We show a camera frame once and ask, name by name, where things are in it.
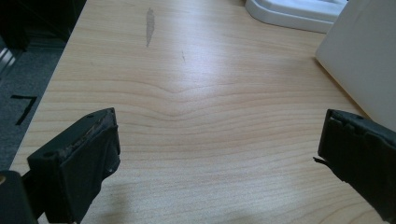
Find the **white stand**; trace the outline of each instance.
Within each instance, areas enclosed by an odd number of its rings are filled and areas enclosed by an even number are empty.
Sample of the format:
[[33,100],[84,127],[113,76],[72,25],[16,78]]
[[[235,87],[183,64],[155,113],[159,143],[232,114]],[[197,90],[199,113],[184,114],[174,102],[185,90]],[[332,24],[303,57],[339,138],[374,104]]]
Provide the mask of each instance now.
[[247,0],[252,17],[274,25],[327,33],[347,0]]

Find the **desk surface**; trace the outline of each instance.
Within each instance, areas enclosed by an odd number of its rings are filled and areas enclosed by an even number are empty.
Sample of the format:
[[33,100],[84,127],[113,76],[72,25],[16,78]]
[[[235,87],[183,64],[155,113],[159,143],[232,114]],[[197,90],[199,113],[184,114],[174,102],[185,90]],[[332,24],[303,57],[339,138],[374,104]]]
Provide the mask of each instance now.
[[121,165],[84,223],[381,223],[312,160],[327,108],[361,113],[314,58],[324,35],[243,4],[88,0],[12,169],[115,107]]

